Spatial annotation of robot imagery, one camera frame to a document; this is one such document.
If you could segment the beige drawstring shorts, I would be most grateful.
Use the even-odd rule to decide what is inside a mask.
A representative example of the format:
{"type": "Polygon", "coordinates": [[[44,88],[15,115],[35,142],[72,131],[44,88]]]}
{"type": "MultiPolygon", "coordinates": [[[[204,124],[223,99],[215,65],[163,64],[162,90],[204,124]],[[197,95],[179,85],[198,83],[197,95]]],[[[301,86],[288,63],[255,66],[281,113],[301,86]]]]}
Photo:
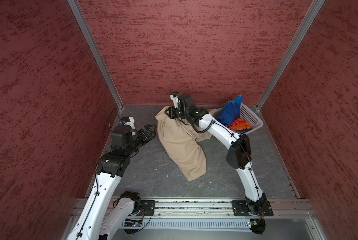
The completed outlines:
{"type": "Polygon", "coordinates": [[[207,160],[199,142],[209,140],[212,134],[197,133],[187,120],[182,122],[171,119],[163,107],[155,115],[157,135],[168,156],[180,168],[186,179],[191,182],[207,172],[207,160]]]}

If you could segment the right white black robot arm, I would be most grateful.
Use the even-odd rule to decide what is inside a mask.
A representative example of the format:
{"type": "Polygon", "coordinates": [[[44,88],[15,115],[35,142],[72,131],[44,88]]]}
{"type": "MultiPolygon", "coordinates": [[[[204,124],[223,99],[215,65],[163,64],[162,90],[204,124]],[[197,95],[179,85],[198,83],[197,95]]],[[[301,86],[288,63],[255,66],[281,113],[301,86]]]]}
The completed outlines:
{"type": "Polygon", "coordinates": [[[267,197],[255,176],[250,140],[247,135],[238,135],[217,121],[207,110],[198,108],[191,99],[171,94],[173,106],[164,113],[171,119],[186,120],[198,134],[210,133],[228,150],[226,161],[234,168],[245,189],[247,209],[251,216],[264,214],[267,197]]]}

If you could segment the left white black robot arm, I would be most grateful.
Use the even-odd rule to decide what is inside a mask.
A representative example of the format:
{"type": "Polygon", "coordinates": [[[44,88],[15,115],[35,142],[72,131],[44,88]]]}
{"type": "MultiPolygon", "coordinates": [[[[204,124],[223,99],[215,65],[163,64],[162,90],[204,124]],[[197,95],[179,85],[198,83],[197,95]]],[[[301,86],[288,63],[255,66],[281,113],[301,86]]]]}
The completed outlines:
{"type": "Polygon", "coordinates": [[[67,239],[110,240],[129,215],[143,209],[138,193],[124,192],[115,201],[113,211],[105,214],[131,158],[156,134],[155,125],[137,130],[132,124],[123,124],[111,131],[111,150],[100,158],[95,167],[91,193],[67,239]]]}

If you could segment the colourful blue orange shorts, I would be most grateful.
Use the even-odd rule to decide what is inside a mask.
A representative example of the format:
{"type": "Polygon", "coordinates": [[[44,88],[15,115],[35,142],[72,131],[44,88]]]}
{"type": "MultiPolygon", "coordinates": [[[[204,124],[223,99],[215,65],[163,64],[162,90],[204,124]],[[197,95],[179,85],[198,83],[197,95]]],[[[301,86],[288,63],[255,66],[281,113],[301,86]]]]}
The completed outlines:
{"type": "Polygon", "coordinates": [[[251,130],[253,127],[246,120],[241,118],[242,95],[227,101],[219,111],[216,120],[232,131],[251,130]]]}

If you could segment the white perforated plastic basket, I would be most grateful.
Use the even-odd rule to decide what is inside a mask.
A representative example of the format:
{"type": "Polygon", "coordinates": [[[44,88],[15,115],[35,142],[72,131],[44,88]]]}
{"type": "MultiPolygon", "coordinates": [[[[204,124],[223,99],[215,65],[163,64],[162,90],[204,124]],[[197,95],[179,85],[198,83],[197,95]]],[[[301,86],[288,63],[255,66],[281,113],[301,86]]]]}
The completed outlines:
{"type": "MultiPolygon", "coordinates": [[[[221,109],[222,109],[222,107],[219,109],[211,110],[211,115],[214,118],[216,118],[221,109]]],[[[235,132],[239,135],[243,135],[243,134],[248,135],[248,134],[260,129],[264,125],[263,121],[258,117],[258,115],[256,113],[254,113],[248,106],[241,103],[240,111],[241,111],[241,118],[243,118],[249,124],[251,124],[253,128],[251,130],[244,130],[244,131],[237,131],[237,132],[233,131],[233,132],[235,132]]]]}

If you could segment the left small circuit board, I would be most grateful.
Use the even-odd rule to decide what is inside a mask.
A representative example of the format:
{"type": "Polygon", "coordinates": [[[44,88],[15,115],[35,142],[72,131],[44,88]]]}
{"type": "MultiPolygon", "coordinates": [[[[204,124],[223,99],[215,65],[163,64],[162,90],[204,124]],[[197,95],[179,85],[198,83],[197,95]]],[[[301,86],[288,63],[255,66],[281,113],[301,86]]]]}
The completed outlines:
{"type": "Polygon", "coordinates": [[[143,226],[143,220],[126,219],[124,221],[124,227],[126,228],[141,228],[143,226]]]}

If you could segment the small circuit board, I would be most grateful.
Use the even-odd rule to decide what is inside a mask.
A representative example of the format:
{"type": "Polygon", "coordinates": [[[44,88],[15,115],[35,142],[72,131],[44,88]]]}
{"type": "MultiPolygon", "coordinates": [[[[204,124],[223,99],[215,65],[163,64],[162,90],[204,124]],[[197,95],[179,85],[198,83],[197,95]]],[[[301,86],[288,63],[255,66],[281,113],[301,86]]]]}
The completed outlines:
{"type": "Polygon", "coordinates": [[[266,225],[265,220],[250,220],[251,228],[262,228],[266,225]]]}
{"type": "Polygon", "coordinates": [[[124,227],[126,228],[141,228],[143,226],[143,220],[126,219],[124,221],[124,227]]]}

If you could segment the left corner aluminium profile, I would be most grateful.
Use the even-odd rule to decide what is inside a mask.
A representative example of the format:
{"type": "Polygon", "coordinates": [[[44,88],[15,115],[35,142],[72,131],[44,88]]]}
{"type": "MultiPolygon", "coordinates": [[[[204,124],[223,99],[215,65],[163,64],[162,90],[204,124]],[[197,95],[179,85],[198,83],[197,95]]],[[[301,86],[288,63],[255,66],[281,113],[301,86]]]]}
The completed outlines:
{"type": "Polygon", "coordinates": [[[94,59],[102,73],[102,76],[104,77],[107,86],[115,100],[115,103],[118,107],[118,109],[121,111],[123,110],[123,102],[121,100],[121,97],[118,93],[118,90],[114,84],[113,78],[111,77],[111,74],[107,68],[107,65],[104,61],[104,58],[98,48],[98,45],[94,39],[94,36],[89,28],[89,25],[86,21],[86,18],[82,12],[82,9],[79,5],[79,2],[77,0],[68,0],[68,5],[72,10],[72,13],[79,25],[79,28],[92,52],[92,55],[94,56],[94,59]]]}

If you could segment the corner aluminium profile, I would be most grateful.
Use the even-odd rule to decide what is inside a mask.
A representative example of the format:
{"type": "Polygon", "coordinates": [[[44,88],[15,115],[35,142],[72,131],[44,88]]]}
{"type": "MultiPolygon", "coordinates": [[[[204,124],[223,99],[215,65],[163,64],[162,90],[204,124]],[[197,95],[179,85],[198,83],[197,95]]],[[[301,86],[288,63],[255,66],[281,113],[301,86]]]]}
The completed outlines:
{"type": "Polygon", "coordinates": [[[270,96],[272,90],[274,89],[276,83],[280,79],[282,73],[286,69],[288,63],[292,59],[294,53],[298,49],[300,43],[302,42],[304,36],[308,32],[310,26],[312,25],[314,19],[318,15],[320,9],[323,7],[325,0],[313,0],[310,7],[308,8],[302,22],[300,23],[297,31],[295,32],[287,50],[285,51],[278,67],[276,68],[268,86],[266,87],[265,91],[263,92],[262,96],[260,97],[256,108],[258,112],[261,111],[263,108],[266,100],[270,96]]]}
{"type": "Polygon", "coordinates": [[[94,59],[102,73],[102,76],[104,77],[107,86],[115,100],[115,103],[118,107],[118,109],[121,111],[123,110],[123,102],[121,100],[121,97],[118,93],[118,90],[114,84],[113,78],[111,77],[111,74],[107,68],[107,65],[104,61],[104,58],[98,48],[98,45],[94,39],[94,36],[89,28],[89,25],[86,21],[86,18],[82,12],[82,9],[79,5],[79,2],[77,0],[68,0],[68,5],[72,10],[72,13],[79,25],[79,28],[92,52],[92,55],[94,56],[94,59]]]}

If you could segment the right small circuit board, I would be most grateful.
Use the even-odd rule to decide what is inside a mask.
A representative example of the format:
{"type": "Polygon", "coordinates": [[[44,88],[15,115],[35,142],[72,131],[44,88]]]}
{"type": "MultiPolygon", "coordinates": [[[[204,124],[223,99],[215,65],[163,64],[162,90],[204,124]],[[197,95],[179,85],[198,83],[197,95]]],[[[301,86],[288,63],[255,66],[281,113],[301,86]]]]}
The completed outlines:
{"type": "Polygon", "coordinates": [[[262,228],[266,225],[265,220],[250,220],[251,228],[262,228]]]}

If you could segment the right corner aluminium profile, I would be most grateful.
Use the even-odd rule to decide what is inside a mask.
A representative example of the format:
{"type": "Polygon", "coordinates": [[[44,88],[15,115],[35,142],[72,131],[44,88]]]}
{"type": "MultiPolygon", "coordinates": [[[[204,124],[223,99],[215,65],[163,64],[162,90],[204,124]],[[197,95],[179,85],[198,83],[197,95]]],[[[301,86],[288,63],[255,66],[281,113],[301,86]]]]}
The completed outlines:
{"type": "Polygon", "coordinates": [[[276,83],[280,79],[282,73],[286,69],[288,63],[292,59],[294,53],[298,49],[300,43],[302,42],[304,36],[308,32],[310,26],[312,25],[314,19],[318,15],[320,9],[323,7],[325,0],[313,0],[310,7],[308,8],[302,22],[300,23],[297,31],[295,32],[287,50],[285,51],[278,67],[276,68],[268,86],[266,87],[265,91],[263,92],[262,96],[260,97],[256,108],[258,112],[261,111],[263,108],[266,100],[270,96],[272,90],[274,89],[276,83]]]}

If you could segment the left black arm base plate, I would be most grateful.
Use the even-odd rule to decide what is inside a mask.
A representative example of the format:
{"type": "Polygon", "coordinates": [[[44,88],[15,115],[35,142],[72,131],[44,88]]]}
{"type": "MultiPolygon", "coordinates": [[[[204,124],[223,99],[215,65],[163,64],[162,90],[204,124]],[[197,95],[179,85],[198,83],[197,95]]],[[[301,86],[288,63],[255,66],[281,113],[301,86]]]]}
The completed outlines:
{"type": "Polygon", "coordinates": [[[137,213],[136,216],[142,217],[142,216],[148,216],[151,217],[154,215],[154,209],[155,209],[155,200],[141,200],[140,210],[137,213]]]}

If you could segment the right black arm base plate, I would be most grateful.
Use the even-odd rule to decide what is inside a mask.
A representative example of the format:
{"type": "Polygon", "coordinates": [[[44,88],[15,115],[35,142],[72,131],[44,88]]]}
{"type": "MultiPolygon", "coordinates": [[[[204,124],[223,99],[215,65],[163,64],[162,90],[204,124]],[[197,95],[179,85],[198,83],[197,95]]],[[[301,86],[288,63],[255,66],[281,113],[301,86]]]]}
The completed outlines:
{"type": "Polygon", "coordinates": [[[232,209],[235,217],[273,217],[274,213],[270,202],[258,201],[232,201],[232,209]]]}

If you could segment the aluminium mounting rail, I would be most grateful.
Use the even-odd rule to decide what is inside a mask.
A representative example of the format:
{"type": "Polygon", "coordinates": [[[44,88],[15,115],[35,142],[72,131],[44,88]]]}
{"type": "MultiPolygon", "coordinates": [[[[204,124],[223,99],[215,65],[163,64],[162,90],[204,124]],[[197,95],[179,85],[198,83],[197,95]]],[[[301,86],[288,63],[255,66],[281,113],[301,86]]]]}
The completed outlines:
{"type": "MultiPolygon", "coordinates": [[[[235,217],[232,201],[228,198],[144,198],[155,200],[153,218],[161,219],[259,219],[260,217],[235,217]]],[[[266,219],[314,219],[315,211],[306,199],[268,199],[274,216],[266,219]]]]}

